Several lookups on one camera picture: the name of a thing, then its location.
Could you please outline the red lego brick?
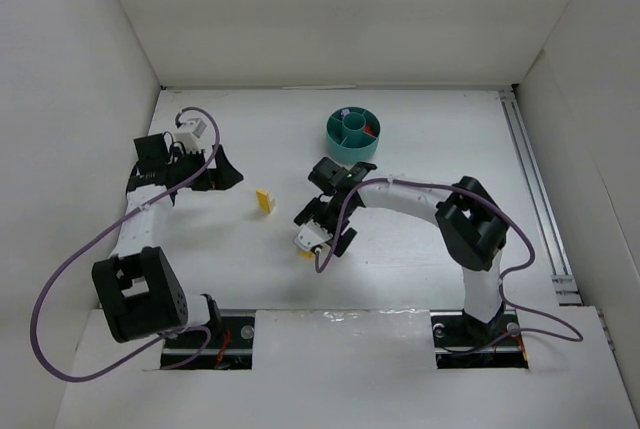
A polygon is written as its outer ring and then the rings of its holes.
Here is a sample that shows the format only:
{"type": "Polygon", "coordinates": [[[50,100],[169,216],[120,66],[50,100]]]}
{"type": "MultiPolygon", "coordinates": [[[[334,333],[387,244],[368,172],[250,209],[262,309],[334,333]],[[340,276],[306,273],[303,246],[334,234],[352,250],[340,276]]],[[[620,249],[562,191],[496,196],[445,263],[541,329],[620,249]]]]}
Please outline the red lego brick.
{"type": "Polygon", "coordinates": [[[371,136],[376,136],[376,132],[374,131],[374,128],[369,124],[367,124],[364,127],[364,131],[365,131],[366,134],[369,134],[371,136]]]}

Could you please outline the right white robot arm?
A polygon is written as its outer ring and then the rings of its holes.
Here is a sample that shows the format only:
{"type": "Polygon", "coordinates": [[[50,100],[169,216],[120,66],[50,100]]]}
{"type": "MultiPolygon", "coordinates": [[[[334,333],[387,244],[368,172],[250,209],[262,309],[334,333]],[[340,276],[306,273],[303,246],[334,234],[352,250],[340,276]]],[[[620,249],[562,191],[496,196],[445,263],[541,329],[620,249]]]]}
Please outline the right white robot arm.
{"type": "Polygon", "coordinates": [[[312,199],[294,218],[300,228],[294,244],[314,255],[327,245],[335,256],[342,256],[357,234],[349,217],[358,208],[387,209],[426,221],[439,229],[448,254],[461,266],[462,320],[467,330],[488,335],[504,312],[498,285],[508,230],[504,220],[482,203],[492,202],[491,197],[468,176],[451,186],[366,179],[376,168],[368,162],[346,168],[322,158],[309,181],[327,199],[312,199]]]}

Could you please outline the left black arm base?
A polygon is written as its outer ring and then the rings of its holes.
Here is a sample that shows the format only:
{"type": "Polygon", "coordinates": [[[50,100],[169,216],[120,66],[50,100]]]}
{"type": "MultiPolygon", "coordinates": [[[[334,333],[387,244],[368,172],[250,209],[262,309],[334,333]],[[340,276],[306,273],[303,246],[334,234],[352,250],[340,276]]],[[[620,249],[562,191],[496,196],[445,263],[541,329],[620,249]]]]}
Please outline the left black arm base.
{"type": "Polygon", "coordinates": [[[200,332],[181,334],[164,342],[160,367],[171,370],[237,371],[251,370],[255,316],[253,310],[223,310],[223,328],[211,329],[212,339],[194,359],[192,357],[205,341],[200,332]]]}

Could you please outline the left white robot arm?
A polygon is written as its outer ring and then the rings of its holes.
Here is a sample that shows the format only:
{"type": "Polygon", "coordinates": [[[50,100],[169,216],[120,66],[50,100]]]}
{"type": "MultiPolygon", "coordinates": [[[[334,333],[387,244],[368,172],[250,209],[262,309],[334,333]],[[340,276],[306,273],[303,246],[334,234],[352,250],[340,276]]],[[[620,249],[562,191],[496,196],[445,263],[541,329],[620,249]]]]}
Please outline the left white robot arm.
{"type": "Polygon", "coordinates": [[[92,267],[92,280],[114,339],[119,343],[205,326],[223,327],[216,301],[206,293],[189,294],[161,248],[162,233],[177,194],[166,190],[188,180],[193,191],[224,191],[243,180],[221,145],[213,167],[195,142],[167,144],[162,134],[134,140],[138,160],[125,195],[125,221],[114,249],[92,267]]]}

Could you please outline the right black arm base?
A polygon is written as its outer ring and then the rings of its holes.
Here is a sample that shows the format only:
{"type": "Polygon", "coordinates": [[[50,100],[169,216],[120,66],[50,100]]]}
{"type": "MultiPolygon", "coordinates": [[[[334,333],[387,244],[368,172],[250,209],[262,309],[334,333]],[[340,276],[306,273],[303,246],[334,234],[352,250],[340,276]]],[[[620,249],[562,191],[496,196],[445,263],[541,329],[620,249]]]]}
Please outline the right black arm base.
{"type": "Polygon", "coordinates": [[[507,310],[485,325],[462,311],[430,313],[435,360],[438,369],[527,369],[520,336],[496,342],[510,328],[519,326],[516,313],[507,310]]]}

